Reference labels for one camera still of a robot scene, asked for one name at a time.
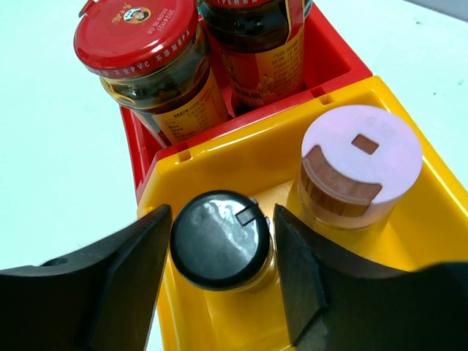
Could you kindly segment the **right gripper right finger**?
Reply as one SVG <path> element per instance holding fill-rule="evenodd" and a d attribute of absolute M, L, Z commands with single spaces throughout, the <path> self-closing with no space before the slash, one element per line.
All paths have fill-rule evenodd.
<path fill-rule="evenodd" d="M 467 264 L 412 272 L 367 260 L 282 205 L 273 211 L 290 343 L 297 350 L 465 350 Z"/>

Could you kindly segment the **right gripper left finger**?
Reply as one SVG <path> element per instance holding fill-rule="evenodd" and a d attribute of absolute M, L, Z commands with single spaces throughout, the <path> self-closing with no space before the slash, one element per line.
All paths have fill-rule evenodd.
<path fill-rule="evenodd" d="M 161 205 L 42 265 L 1 272 L 3 350 L 143 350 L 172 225 Z"/>

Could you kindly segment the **black cap spice jar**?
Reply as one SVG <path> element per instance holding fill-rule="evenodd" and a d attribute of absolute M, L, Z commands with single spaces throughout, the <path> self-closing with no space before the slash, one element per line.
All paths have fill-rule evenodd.
<path fill-rule="evenodd" d="M 170 256 L 179 273 L 203 290 L 246 290 L 273 268 L 268 217 L 252 197 L 202 193 L 177 215 Z"/>

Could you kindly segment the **pink cap spice bottle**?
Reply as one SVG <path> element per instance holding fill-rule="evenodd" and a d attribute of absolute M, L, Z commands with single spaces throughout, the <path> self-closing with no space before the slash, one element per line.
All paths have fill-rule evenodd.
<path fill-rule="evenodd" d="M 401 117 L 371 105 L 335 107 L 303 135 L 287 208 L 315 230 L 381 230 L 422 167 L 420 141 Z"/>

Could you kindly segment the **red lid jar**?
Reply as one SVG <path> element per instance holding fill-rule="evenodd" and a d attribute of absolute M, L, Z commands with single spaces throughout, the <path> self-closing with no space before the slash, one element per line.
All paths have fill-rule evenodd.
<path fill-rule="evenodd" d="M 312 5 L 312 1 L 200 4 L 206 28 L 219 46 L 237 114 L 301 91 L 305 19 Z"/>
<path fill-rule="evenodd" d="M 230 120 L 194 1 L 87 1 L 77 57 L 161 147 Z"/>

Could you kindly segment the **yellow plastic bin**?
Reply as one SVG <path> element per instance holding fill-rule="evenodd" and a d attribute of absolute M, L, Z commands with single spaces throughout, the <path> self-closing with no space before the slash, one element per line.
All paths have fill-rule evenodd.
<path fill-rule="evenodd" d="M 169 250 L 157 301 L 166 350 L 297 350 L 287 331 L 273 211 L 277 205 L 289 210 L 287 198 L 298 177 L 305 131 L 323 113 L 345 105 L 380 107 L 409 124 L 423 149 L 421 173 L 381 230 L 315 230 L 300 220 L 352 253 L 400 271 L 467 264 L 467 191 L 390 89 L 374 76 L 155 164 L 138 216 L 167 204 L 174 223 L 182 208 L 202 193 L 237 192 L 255 199 L 268 217 L 274 253 L 273 268 L 249 289 L 211 291 L 185 279 Z"/>

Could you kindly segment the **red plastic bin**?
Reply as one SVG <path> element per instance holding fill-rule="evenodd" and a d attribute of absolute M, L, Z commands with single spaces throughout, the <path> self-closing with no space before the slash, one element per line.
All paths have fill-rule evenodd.
<path fill-rule="evenodd" d="M 210 39 L 210 43 L 213 50 L 213 73 L 227 111 L 231 116 L 228 122 L 202 132 L 175 146 L 163 148 L 142 125 L 134 112 L 125 107 L 120 108 L 127 136 L 137 200 L 142 197 L 154 166 L 159 160 L 278 113 L 283 113 L 305 102 L 372 76 L 371 70 L 361 61 L 322 14 L 317 5 L 314 4 L 305 20 L 303 85 L 301 90 L 279 102 L 251 112 L 241 113 L 240 108 L 236 106 L 227 73 L 219 62 L 218 45 L 213 38 Z"/>

